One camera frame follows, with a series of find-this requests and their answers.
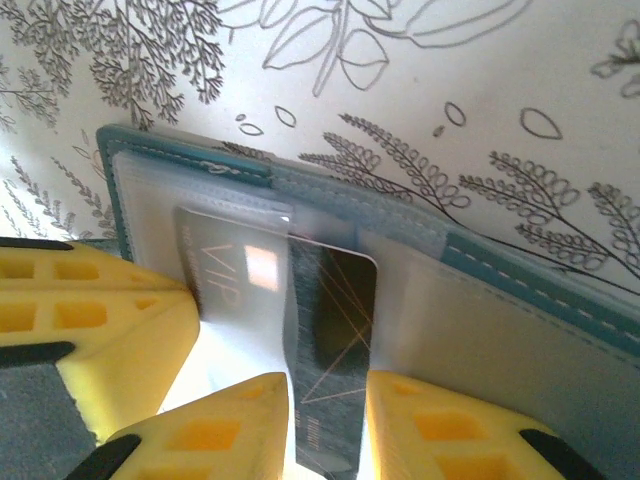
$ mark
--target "card holder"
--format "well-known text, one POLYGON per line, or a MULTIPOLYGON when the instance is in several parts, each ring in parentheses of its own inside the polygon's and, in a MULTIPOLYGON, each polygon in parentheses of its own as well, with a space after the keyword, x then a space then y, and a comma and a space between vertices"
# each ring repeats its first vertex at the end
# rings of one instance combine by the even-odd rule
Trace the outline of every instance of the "card holder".
MULTIPOLYGON (((98 141, 121 247, 136 263, 186 280, 175 224, 180 206, 281 246, 305 238, 365 255, 377 267, 371 368, 534 417, 610 478, 634 478, 640 328, 631 306, 428 212, 298 165, 234 157, 117 126, 100 130, 98 141)), ((294 370, 282 343, 285 319, 297 321, 295 308, 286 307, 290 257, 278 268, 287 293, 272 314, 278 334, 270 341, 280 363, 259 360, 255 369, 294 370)), ((224 311, 220 299, 213 304, 224 311)), ((211 323, 219 326, 223 317, 211 323)), ((221 337, 217 342, 226 358, 247 351, 246 345, 230 351, 221 337)), ((249 373, 234 376, 211 362, 204 372, 215 379, 212 389, 249 373)), ((367 448, 363 443, 361 478, 368 478, 367 448)))

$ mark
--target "wallet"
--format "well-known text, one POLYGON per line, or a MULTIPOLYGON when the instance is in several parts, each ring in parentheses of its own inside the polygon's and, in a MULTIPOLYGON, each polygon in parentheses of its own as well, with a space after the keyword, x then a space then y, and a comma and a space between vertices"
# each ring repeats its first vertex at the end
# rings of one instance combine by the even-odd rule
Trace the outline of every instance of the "wallet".
POLYGON ((287 372, 287 454, 372 478, 366 372, 388 370, 530 416, 607 478, 637 478, 631 305, 314 165, 178 132, 97 139, 122 255, 196 293, 200 337, 166 409, 287 372))

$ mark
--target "wallpaper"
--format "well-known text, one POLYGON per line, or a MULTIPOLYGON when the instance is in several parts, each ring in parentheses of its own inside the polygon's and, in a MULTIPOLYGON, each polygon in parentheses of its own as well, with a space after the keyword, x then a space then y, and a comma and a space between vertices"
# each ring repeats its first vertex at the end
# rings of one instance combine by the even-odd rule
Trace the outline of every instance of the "wallpaper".
POLYGON ((0 234, 114 237, 111 122, 320 165, 640 303, 635 0, 0 0, 0 234))

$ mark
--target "teal wallet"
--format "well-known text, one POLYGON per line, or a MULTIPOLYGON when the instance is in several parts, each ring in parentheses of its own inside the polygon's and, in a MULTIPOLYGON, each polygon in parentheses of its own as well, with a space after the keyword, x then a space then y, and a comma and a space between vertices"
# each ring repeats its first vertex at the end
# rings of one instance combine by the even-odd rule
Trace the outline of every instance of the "teal wallet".
MULTIPOLYGON (((371 368, 522 412, 547 424, 606 477, 638 478, 640 316, 631 305, 316 166, 238 156, 210 140, 118 125, 101 128, 97 139, 123 256, 193 284, 211 335, 236 335, 229 355, 237 357, 237 374, 213 360, 198 366, 202 378, 213 378, 212 389, 220 386, 216 379, 230 384, 261 368, 292 370, 295 334, 287 322, 295 321, 296 306, 286 292, 294 257, 281 240, 307 239, 375 263, 371 368), (273 278, 236 278, 228 264, 223 280, 232 283, 204 298, 202 284, 211 282, 184 267, 189 255, 181 241, 193 239, 180 236, 179 208, 204 218, 198 225, 206 224, 206 238, 230 222, 242 228, 224 245, 237 241, 247 252, 268 244, 256 248, 276 252, 273 278), (281 288, 265 290, 269 281, 281 288), (258 297, 243 290, 256 285, 273 295, 256 304, 258 297), (239 298, 240 313, 234 310, 239 298), (233 330, 241 322, 244 330, 233 330), (253 363, 245 358, 255 352, 264 356, 253 363)), ((250 273, 250 266, 239 271, 250 273)), ((333 453, 333 462, 331 452, 316 457, 332 465, 325 470, 334 468, 324 471, 326 478, 354 478, 344 472, 366 469, 366 453, 359 467, 345 466, 348 458, 341 464, 333 453)))

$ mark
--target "teal leather edge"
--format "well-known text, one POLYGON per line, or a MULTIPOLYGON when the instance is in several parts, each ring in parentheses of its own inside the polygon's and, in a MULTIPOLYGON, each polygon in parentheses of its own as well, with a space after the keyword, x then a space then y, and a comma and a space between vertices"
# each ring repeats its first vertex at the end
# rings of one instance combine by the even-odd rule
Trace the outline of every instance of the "teal leather edge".
POLYGON ((216 176, 242 179, 244 183, 268 187, 270 186, 269 164, 255 160, 236 157, 213 148, 195 146, 176 139, 143 132, 122 125, 105 125, 96 132, 96 141, 104 167, 109 195, 113 204, 116 220, 118 243, 122 258, 133 260, 131 247, 126 238, 123 225, 122 210, 113 177, 113 155, 121 150, 134 151, 143 155, 160 155, 171 158, 177 164, 211 172, 216 176))
POLYGON ((432 246, 416 246, 415 239, 423 238, 434 241, 434 232, 442 231, 446 236, 446 245, 436 250, 442 251, 439 258, 443 264, 464 272, 506 294, 525 303, 535 306, 549 315, 571 324, 593 337, 614 346, 636 358, 640 357, 640 323, 634 320, 637 315, 634 309, 624 302, 617 302, 608 295, 595 289, 572 282, 560 274, 549 271, 534 264, 520 255, 498 251, 488 242, 473 232, 462 231, 459 227, 435 216, 434 214, 407 205, 399 200, 384 197, 380 194, 354 185, 330 179, 326 176, 300 170, 292 166, 273 165, 252 159, 240 158, 213 148, 200 147, 165 137, 158 134, 141 132, 131 127, 107 125, 97 132, 97 141, 103 159, 109 193, 113 202, 116 219, 118 241, 125 259, 132 260, 131 249, 124 221, 119 206, 118 192, 115 188, 111 159, 121 150, 135 151, 165 160, 171 160, 189 168, 208 171, 217 177, 226 177, 235 181, 255 186, 273 188, 280 179, 295 177, 313 188, 301 188, 295 197, 310 201, 317 208, 336 213, 336 200, 330 197, 336 191, 350 191, 353 195, 342 195, 339 203, 339 217, 350 218, 360 223, 359 215, 365 213, 362 205, 377 205, 378 210, 386 205, 388 211, 404 212, 406 225, 397 221, 388 224, 385 215, 380 215, 374 208, 367 209, 372 217, 367 218, 365 228, 371 228, 376 222, 385 224, 383 234, 396 241, 407 242, 406 231, 412 232, 409 242, 413 248, 433 256, 432 246), (314 198, 312 191, 323 191, 324 198, 314 198), (356 197, 370 202, 353 201, 348 197, 356 197))
POLYGON ((640 356, 640 343, 634 340, 640 338, 638 322, 562 288, 455 232, 449 233, 440 260, 630 355, 640 356))

